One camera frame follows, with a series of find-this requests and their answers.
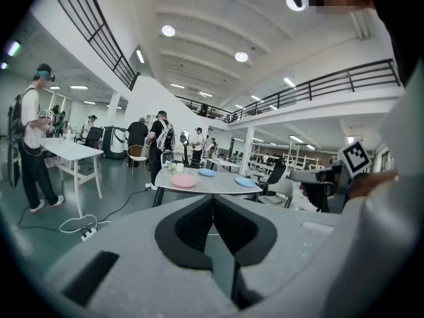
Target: white t-shirt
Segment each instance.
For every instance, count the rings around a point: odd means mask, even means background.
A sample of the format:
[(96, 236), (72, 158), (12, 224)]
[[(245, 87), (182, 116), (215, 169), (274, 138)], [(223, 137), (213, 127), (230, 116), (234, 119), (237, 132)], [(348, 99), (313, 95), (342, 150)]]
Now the white t-shirt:
[(87, 122), (84, 125), (84, 131), (82, 132), (82, 137), (87, 138), (88, 132), (90, 131), (90, 128), (93, 127), (93, 123), (90, 120), (87, 120)]
[[(22, 125), (26, 126), (29, 121), (38, 120), (38, 92), (33, 88), (33, 86), (29, 86), (28, 90), (21, 102), (21, 121)], [(42, 129), (38, 127), (30, 127), (26, 126), (25, 134), (24, 134), (24, 142), (31, 148), (40, 147), (40, 138), (44, 134)]]
[(201, 145), (203, 143), (203, 134), (200, 133), (197, 136), (197, 140), (194, 143), (196, 143), (196, 142), (200, 142), (200, 145), (194, 146), (194, 150), (195, 151), (201, 151)]

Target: sneaker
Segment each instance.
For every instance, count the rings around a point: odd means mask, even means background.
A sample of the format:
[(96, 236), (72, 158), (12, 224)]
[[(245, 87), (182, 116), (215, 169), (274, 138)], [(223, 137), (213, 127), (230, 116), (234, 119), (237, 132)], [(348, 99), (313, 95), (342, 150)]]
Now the sneaker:
[(50, 207), (56, 207), (59, 206), (61, 203), (63, 203), (65, 201), (65, 197), (63, 195), (58, 195), (58, 202), (50, 205)]
[(29, 209), (29, 211), (33, 214), (37, 213), (39, 209), (41, 209), (42, 207), (44, 207), (44, 205), (46, 205), (46, 201), (44, 199), (40, 200), (40, 204), (35, 208), (35, 209)]

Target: black pants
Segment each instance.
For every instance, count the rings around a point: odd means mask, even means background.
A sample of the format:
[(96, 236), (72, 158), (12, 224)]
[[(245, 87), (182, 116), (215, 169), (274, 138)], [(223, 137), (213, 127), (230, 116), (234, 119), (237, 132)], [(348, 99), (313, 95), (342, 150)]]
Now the black pants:
[(191, 157), (191, 164), (190, 167), (199, 166), (200, 160), (201, 160), (201, 153), (202, 151), (193, 151), (193, 156)]
[(152, 184), (155, 185), (156, 176), (159, 171), (162, 169), (162, 164), (160, 163), (160, 156), (162, 155), (162, 151), (157, 147), (150, 147), (148, 152), (148, 159), (150, 162), (150, 177), (152, 178)]
[(21, 153), (22, 181), (30, 208), (35, 209), (40, 204), (35, 183), (40, 186), (50, 205), (57, 203), (58, 196), (53, 192), (44, 157), (40, 154), (41, 148), (30, 148), (22, 141), (19, 144), (19, 152)]
[[(128, 166), (131, 167), (132, 161), (133, 161), (133, 159), (131, 159), (130, 156), (128, 156)], [(138, 162), (136, 160), (134, 160), (134, 168), (138, 168)]]

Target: table leg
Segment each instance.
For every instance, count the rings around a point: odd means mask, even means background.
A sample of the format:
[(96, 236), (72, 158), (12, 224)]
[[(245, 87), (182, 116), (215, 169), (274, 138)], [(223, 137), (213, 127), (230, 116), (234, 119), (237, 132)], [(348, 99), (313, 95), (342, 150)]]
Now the table leg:
[(161, 206), (162, 199), (164, 198), (164, 192), (165, 192), (165, 189), (163, 187), (158, 187), (158, 190), (156, 191), (156, 195), (154, 197), (152, 207)]
[(59, 174), (60, 174), (60, 180), (64, 181), (64, 173), (63, 173), (63, 171), (59, 167), (59, 165), (60, 165), (59, 156), (56, 156), (56, 161), (58, 162), (58, 169), (59, 169)]
[(79, 217), (82, 218), (82, 210), (80, 205), (80, 186), (78, 185), (78, 160), (74, 160), (74, 183), (75, 183), (75, 198), (77, 199), (77, 208)]
[(93, 165), (94, 165), (94, 174), (95, 174), (95, 183), (97, 185), (97, 191), (99, 192), (99, 198), (103, 198), (103, 195), (101, 194), (100, 189), (100, 183), (99, 183), (99, 173), (97, 172), (97, 156), (93, 157)]

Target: round ceiling light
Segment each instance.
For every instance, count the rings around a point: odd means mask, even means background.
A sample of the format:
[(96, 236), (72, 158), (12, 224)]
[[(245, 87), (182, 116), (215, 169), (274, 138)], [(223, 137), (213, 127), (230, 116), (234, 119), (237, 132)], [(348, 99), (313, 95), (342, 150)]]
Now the round ceiling light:
[(170, 25), (165, 25), (162, 27), (162, 33), (166, 36), (173, 36), (175, 34), (175, 28)]
[(238, 62), (245, 62), (249, 59), (249, 56), (244, 52), (238, 52), (236, 53), (235, 58)]
[(307, 6), (307, 0), (302, 0), (302, 7), (298, 7), (295, 3), (294, 0), (286, 0), (287, 6), (292, 9), (293, 11), (296, 12), (300, 12), (302, 10), (304, 10)]

